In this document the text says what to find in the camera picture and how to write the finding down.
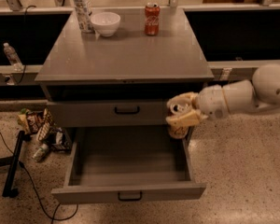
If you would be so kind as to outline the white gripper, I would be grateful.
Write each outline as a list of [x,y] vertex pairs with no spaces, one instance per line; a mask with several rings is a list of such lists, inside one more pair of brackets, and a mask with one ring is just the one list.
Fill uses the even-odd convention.
[[229,115],[223,88],[219,85],[206,87],[199,93],[191,91],[179,94],[167,102],[167,107],[170,110],[191,109],[166,118],[166,122],[174,127],[195,126],[203,122],[207,117],[215,120],[224,119]]

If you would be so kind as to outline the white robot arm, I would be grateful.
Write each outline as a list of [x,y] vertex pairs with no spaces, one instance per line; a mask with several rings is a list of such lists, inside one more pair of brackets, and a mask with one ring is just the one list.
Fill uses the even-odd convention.
[[190,127],[205,119],[224,119],[237,113],[256,114],[280,108],[280,64],[259,67],[252,80],[214,85],[197,92],[186,92],[167,102],[172,127]]

